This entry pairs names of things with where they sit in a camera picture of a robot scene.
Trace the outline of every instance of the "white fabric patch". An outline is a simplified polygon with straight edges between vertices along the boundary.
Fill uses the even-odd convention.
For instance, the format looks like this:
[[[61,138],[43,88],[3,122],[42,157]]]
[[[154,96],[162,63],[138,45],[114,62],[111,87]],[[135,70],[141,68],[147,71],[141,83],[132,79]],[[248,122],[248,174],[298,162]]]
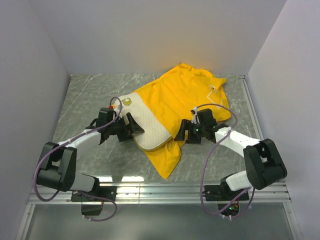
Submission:
[[[146,151],[151,151],[161,145],[163,145],[169,138],[170,133],[166,128],[158,121],[156,116],[145,105],[138,93],[133,92],[128,95],[119,97],[122,101],[121,115],[128,123],[126,117],[127,113],[131,113],[136,123],[144,129],[144,133],[133,134],[135,142]]]

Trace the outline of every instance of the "metal frame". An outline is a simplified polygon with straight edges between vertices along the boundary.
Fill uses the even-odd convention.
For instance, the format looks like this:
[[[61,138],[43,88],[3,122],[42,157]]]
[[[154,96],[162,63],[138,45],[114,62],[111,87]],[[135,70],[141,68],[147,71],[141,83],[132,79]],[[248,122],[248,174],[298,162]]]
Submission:
[[[242,90],[247,102],[247,106],[252,119],[255,134],[263,139],[263,134],[254,109],[253,102],[246,83],[246,76],[239,75],[242,82]],[[206,182],[204,185],[219,185],[220,182]],[[102,182],[101,186],[117,186],[117,204],[199,204],[199,182],[164,182],[164,183],[108,183]],[[54,189],[39,186],[40,194],[48,198],[55,192]],[[54,204],[54,205],[80,205],[81,202],[71,202],[71,192],[60,192],[55,199],[50,202],[40,201],[34,191],[30,193],[24,215],[21,220],[20,228],[17,232],[16,240],[26,238],[28,228],[33,216],[35,205]],[[291,199],[287,190],[286,183],[276,182],[262,190],[257,190],[254,194],[255,203],[283,203],[286,216],[295,240],[303,239],[295,214],[292,209]],[[100,204],[100,202],[86,202],[83,204]]]
[[[219,185],[220,182],[206,182],[204,185]],[[100,186],[117,186],[116,203],[121,204],[199,204],[200,184],[197,182],[172,183],[101,183]],[[39,186],[40,194],[49,198],[54,189]],[[28,204],[59,204],[80,205],[81,202],[71,202],[71,192],[60,192],[50,202],[43,202],[31,192]],[[284,182],[276,182],[254,194],[255,203],[289,203],[290,196]],[[86,202],[85,204],[100,204],[100,202]]]
[[[291,202],[283,203],[286,217],[288,218],[289,226],[293,235],[294,240],[302,240],[302,233],[298,225],[298,221],[296,219],[294,209]]]
[[[32,216],[35,211],[35,206],[34,204],[27,204],[24,210],[24,214],[22,216],[21,224],[18,229],[18,232],[16,234],[15,240],[24,240],[26,239],[29,225],[32,219]]]

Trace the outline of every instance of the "white wall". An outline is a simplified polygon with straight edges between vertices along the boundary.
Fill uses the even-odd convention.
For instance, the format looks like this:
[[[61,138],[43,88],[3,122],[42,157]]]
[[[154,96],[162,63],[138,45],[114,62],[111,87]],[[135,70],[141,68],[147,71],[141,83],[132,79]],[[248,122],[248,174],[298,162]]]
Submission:
[[[0,1],[0,239],[15,237],[69,75],[27,0]]]
[[[247,74],[286,0],[30,0],[70,74]]]
[[[264,137],[288,170],[302,234],[320,239],[320,1],[288,0],[248,74]]]

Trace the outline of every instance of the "marble surface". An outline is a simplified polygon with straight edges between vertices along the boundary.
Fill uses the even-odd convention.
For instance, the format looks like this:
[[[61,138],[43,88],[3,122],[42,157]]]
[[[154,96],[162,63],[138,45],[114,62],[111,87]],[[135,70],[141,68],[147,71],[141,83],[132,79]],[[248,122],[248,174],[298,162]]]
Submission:
[[[99,109],[108,107],[113,96],[131,93],[161,74],[89,74],[73,75],[62,107],[54,142],[60,142],[83,131],[98,116]],[[238,116],[235,130],[256,138],[254,125],[238,75],[218,75],[226,78],[223,85],[232,111]],[[226,121],[231,124],[234,119]],[[199,181],[204,160],[213,143],[185,144],[181,159],[172,174],[164,180],[147,156],[134,141],[119,142],[111,136],[102,145],[93,147],[77,161],[81,173],[113,182]],[[219,181],[234,172],[245,169],[244,159],[224,146],[215,150],[206,168],[205,180]]]

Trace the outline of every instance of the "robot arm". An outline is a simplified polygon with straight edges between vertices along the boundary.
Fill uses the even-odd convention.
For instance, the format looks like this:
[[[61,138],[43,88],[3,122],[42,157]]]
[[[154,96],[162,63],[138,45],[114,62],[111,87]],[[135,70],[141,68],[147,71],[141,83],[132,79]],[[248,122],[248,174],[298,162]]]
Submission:
[[[272,140],[251,138],[231,130],[226,124],[217,124],[208,108],[191,112],[194,114],[193,120],[182,120],[175,141],[184,141],[187,130],[187,144],[200,144],[202,137],[216,143],[231,131],[220,145],[244,157],[246,170],[224,177],[220,185],[222,193],[233,196],[233,192],[241,189],[254,187],[261,190],[287,176],[287,169]]]
[[[83,131],[85,133],[83,136],[73,142],[70,139],[59,143],[47,142],[43,146],[40,160],[58,146],[67,142],[70,143],[56,150],[40,165],[36,183],[58,191],[83,191],[98,196],[100,191],[99,179],[77,173],[77,159],[90,148],[102,144],[110,135],[117,135],[119,142],[123,142],[132,139],[132,134],[145,132],[130,113],[126,114],[126,121],[123,117],[119,117],[112,124],[101,129],[101,126],[111,122],[115,115],[116,110],[113,110],[112,107],[101,108],[98,118],[94,119]],[[60,161],[60,165],[55,166],[53,163],[58,161]]]

